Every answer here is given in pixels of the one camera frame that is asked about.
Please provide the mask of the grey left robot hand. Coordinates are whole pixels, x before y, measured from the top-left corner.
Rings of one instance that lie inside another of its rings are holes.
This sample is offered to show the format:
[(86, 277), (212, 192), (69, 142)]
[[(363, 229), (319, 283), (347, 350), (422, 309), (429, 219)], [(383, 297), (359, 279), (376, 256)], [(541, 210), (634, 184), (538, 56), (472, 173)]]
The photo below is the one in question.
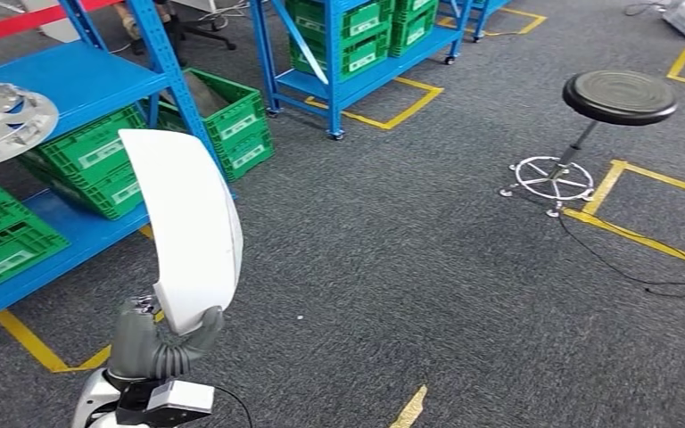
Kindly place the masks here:
[(119, 379), (161, 380), (185, 375), (214, 346), (224, 326), (220, 306), (206, 309), (201, 326), (176, 345), (162, 341), (154, 323), (156, 299), (133, 297), (122, 305), (108, 363)]

